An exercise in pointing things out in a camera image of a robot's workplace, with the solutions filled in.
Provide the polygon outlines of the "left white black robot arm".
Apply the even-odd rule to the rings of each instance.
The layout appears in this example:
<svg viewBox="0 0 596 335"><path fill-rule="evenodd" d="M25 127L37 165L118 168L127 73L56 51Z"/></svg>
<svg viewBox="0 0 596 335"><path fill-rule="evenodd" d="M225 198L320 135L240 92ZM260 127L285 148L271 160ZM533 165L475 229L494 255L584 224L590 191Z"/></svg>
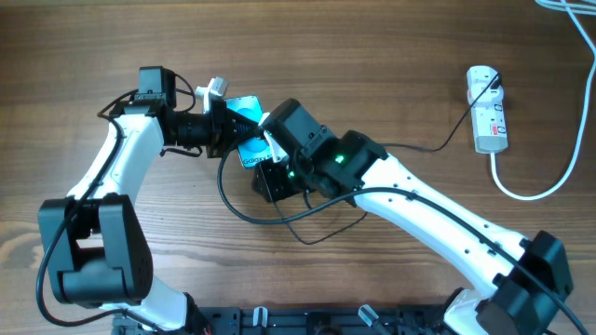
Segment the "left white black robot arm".
<svg viewBox="0 0 596 335"><path fill-rule="evenodd" d="M91 167L64 198L38 211L44 255L35 282L46 321L75 328L120 315L157 334L210 334L193 298L154 275L135 201L154 159L167 152L219 157L255 122L230 109L221 77L188 87L202 111L179 110L181 76L142 67L139 86L97 114L108 135Z"/></svg>

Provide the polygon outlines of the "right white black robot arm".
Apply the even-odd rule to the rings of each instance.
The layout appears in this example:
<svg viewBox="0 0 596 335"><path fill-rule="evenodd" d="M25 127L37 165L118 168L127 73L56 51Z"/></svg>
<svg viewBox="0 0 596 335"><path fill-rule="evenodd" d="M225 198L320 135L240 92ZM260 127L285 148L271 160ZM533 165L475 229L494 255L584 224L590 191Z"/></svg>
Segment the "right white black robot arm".
<svg viewBox="0 0 596 335"><path fill-rule="evenodd" d="M282 179L346 200L434 250L471 284L446 302L441 321L457 334L542 334L567 313L573 289L565 249L493 224L417 179L379 143L355 130L337 138L298 100L261 117Z"/></svg>

